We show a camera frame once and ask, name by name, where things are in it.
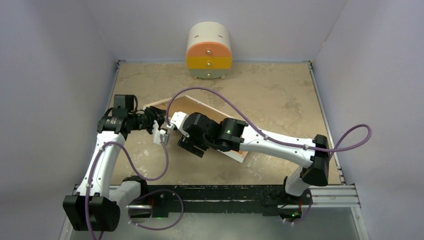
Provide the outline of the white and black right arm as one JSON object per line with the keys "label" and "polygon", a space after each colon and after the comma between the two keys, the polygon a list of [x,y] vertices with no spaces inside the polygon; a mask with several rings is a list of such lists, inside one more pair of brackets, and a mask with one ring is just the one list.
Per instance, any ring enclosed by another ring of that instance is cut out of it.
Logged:
{"label": "white and black right arm", "polygon": [[255,152],[297,164],[298,168],[285,179],[280,191],[282,200],[288,204],[298,200],[310,186],[329,184],[329,144],[324,135],[291,137],[235,118],[216,122],[199,112],[175,112],[170,124],[182,133],[178,145],[200,158],[206,150],[214,149],[222,153]]}

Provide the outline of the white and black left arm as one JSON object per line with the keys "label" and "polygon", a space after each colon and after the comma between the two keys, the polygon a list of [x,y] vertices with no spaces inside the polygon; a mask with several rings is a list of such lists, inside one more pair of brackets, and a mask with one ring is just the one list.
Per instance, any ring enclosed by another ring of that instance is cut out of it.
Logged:
{"label": "white and black left arm", "polygon": [[63,209],[75,231],[113,232],[128,204],[134,201],[142,205],[149,199],[146,177],[127,177],[114,190],[110,188],[111,179],[128,135],[145,130],[159,141],[160,135],[166,133],[160,129],[166,111],[154,106],[139,109],[138,99],[132,94],[116,94],[112,102],[97,123],[87,172],[74,193],[63,200]]}

